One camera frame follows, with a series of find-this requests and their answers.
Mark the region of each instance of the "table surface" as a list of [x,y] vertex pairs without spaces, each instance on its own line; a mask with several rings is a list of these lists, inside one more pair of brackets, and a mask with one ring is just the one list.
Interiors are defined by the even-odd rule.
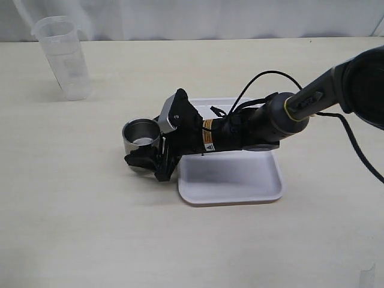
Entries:
[[[303,85],[383,38],[88,42],[94,86],[64,101],[38,43],[0,43],[0,287],[384,286],[384,189],[337,119],[276,151],[286,193],[268,205],[192,208],[124,162],[121,128],[190,98],[235,97],[276,69]],[[295,91],[265,76],[246,97]],[[348,120],[384,172],[384,133]]]

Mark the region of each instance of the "plastic measuring cup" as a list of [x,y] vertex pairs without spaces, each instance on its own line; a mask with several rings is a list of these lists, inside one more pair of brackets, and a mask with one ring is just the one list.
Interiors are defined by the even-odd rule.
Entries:
[[41,19],[31,34],[39,40],[67,100],[82,100],[92,92],[88,69],[77,35],[78,26],[67,16]]

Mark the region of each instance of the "stainless steel cup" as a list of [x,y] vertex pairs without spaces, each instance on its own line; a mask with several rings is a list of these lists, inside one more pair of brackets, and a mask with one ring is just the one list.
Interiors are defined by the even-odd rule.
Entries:
[[[126,123],[122,129],[125,153],[137,150],[143,146],[159,146],[160,128],[157,121],[150,118],[136,118]],[[144,172],[145,169],[132,167],[136,172]]]

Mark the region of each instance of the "warning label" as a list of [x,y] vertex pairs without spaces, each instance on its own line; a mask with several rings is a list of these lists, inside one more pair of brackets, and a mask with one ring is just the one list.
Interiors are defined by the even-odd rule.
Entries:
[[[212,129],[212,122],[213,119],[204,120],[203,127],[206,129],[211,130]],[[203,130],[203,141],[204,141],[204,147],[207,152],[209,151],[215,151],[214,141],[212,138],[212,132]]]

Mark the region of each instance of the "white plastic tray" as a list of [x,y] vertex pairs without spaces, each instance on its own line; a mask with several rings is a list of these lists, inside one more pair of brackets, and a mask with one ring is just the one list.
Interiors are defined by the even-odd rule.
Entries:
[[[235,98],[191,99],[204,119],[216,118],[211,106],[228,112]],[[179,163],[178,189],[193,206],[269,203],[284,193],[272,151],[231,151],[186,155]]]

